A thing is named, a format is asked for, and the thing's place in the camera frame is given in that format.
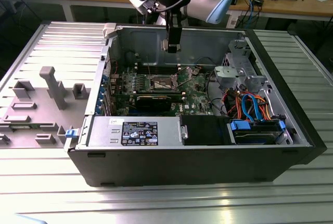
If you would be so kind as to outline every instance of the power supply label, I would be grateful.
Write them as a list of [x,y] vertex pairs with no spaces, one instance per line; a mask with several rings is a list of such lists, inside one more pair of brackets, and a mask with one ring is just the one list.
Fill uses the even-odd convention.
[[158,145],[157,122],[124,122],[122,131],[123,146]]

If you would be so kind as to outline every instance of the metal table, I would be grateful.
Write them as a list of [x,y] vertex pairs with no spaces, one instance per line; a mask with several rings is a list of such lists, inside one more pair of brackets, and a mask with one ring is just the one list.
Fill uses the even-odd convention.
[[[67,64],[82,75],[94,70],[105,44],[102,24],[51,23],[40,26],[0,82],[0,111],[8,107],[15,70],[46,62],[38,48],[68,48]],[[214,185],[92,188],[62,148],[1,149],[2,211],[48,223],[318,223],[333,221],[332,77],[306,46],[286,32],[255,31],[328,150],[308,165],[294,166],[274,182]],[[65,36],[62,42],[59,36]],[[100,46],[100,50],[91,51]],[[77,81],[76,77],[68,80]],[[89,88],[91,81],[84,80]]]

